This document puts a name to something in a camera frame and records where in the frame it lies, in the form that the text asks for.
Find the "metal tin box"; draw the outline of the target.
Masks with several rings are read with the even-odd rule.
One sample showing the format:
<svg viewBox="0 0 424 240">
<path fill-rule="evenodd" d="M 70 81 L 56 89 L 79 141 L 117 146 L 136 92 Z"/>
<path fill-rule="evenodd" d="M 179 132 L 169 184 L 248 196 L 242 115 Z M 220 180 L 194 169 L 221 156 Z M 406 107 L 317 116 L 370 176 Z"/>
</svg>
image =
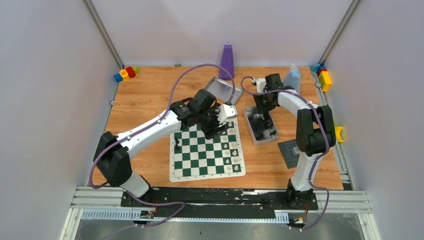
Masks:
<svg viewBox="0 0 424 240">
<path fill-rule="evenodd" d="M 250 106 L 244 109 L 243 116 L 255 146 L 274 143 L 280 137 L 269 112 L 259 114 L 256 106 Z"/>
</svg>

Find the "metal tin lid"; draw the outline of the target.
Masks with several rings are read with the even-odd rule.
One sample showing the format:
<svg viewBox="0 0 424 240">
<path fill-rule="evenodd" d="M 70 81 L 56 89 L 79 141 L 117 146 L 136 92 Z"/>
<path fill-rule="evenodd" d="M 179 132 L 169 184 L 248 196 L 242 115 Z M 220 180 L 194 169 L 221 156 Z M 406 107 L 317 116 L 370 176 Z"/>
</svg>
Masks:
<svg viewBox="0 0 424 240">
<path fill-rule="evenodd" d="M 233 92 L 233 85 L 231 81 L 225 81 L 218 77 L 213 77 L 204 89 L 214 95 L 216 99 L 226 103 Z M 231 105 L 235 105 L 242 94 L 243 90 L 236 87 L 234 90 L 234 96 L 231 100 Z"/>
</svg>

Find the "grey lego baseplate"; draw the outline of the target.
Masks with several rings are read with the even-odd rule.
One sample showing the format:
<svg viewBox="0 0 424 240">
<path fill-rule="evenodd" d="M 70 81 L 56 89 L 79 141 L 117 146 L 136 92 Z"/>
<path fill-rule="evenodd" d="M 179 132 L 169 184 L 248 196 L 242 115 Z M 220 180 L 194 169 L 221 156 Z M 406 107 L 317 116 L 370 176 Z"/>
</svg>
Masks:
<svg viewBox="0 0 424 240">
<path fill-rule="evenodd" d="M 288 169 L 295 168 L 300 157 L 300 150 L 295 139 L 279 142 L 277 144 L 283 160 Z"/>
</svg>

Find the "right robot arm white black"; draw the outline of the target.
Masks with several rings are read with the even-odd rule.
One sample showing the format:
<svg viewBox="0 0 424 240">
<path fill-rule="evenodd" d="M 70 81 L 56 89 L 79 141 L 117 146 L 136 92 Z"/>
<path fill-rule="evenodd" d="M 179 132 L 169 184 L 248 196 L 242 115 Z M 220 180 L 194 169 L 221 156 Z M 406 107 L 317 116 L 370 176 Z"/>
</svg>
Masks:
<svg viewBox="0 0 424 240">
<path fill-rule="evenodd" d="M 285 86 L 278 73 L 252 80 L 253 94 L 260 114 L 276 107 L 287 109 L 296 117 L 296 145 L 300 151 L 296 170 L 285 195 L 286 204 L 298 209 L 306 201 L 303 192 L 315 188 L 313 184 L 322 158 L 336 144 L 333 111 L 329 105 L 317 105 L 301 96 L 292 86 Z"/>
</svg>

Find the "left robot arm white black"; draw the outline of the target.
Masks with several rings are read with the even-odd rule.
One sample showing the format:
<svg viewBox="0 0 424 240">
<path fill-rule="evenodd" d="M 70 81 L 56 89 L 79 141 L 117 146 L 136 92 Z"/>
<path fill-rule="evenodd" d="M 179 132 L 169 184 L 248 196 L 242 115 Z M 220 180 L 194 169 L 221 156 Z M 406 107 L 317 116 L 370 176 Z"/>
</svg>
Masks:
<svg viewBox="0 0 424 240">
<path fill-rule="evenodd" d="M 205 138 L 210 140 L 228 129 L 227 121 L 238 112 L 231 103 L 220 104 L 205 89 L 194 97 L 175 101 L 157 117 L 126 132 L 114 135 L 103 133 L 97 144 L 92 169 L 98 169 L 105 184 L 119 187 L 134 195 L 140 206 L 153 201 L 150 184 L 132 170 L 131 160 L 145 148 L 164 137 L 199 125 Z"/>
</svg>

